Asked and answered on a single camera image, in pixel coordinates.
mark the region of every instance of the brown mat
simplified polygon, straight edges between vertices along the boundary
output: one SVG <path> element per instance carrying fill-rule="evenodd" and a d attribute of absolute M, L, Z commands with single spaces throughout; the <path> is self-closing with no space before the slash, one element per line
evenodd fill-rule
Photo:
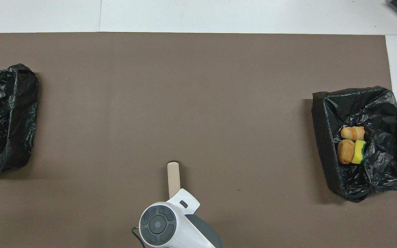
<path fill-rule="evenodd" d="M 326 186 L 312 92 L 391 88 L 384 36 L 0 34 L 40 80 L 29 165 L 0 174 L 0 247 L 139 247 L 166 163 L 227 248 L 397 247 L 397 192 Z"/>

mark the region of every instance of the white table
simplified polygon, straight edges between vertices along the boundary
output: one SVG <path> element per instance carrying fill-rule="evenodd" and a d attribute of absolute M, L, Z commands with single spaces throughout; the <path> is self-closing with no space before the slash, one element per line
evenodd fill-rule
<path fill-rule="evenodd" d="M 98 31 L 386 35 L 397 98 L 397 13 L 385 0 L 0 0 L 0 33 Z"/>

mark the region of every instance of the beige cylindrical rod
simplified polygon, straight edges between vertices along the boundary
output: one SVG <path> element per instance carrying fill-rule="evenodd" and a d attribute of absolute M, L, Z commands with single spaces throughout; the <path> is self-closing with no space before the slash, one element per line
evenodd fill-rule
<path fill-rule="evenodd" d="M 167 169 L 168 169 L 168 191 L 170 192 L 170 198 L 171 198 L 180 190 L 179 163 L 169 162 L 167 165 Z"/>

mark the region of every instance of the brown toy food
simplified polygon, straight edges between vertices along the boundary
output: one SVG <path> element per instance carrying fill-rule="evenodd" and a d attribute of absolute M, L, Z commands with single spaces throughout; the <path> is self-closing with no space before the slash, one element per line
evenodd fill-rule
<path fill-rule="evenodd" d="M 344 127 L 341 130 L 341 137 L 350 140 L 364 140 L 364 127 Z"/>
<path fill-rule="evenodd" d="M 355 143 L 349 139 L 343 139 L 338 144 L 338 161 L 343 165 L 348 165 L 353 160 L 355 154 Z"/>

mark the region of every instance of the trash bag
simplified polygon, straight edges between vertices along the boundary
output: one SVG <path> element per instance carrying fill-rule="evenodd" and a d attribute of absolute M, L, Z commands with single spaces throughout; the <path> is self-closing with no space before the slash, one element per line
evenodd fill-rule
<path fill-rule="evenodd" d="M 312 118 L 319 156 L 329 189 L 358 203 L 368 195 L 397 190 L 397 103 L 380 86 L 313 93 Z M 347 126 L 365 130 L 364 161 L 342 165 L 337 145 Z"/>
<path fill-rule="evenodd" d="M 27 164 L 37 109 L 36 75 L 23 64 L 0 70 L 0 171 Z"/>

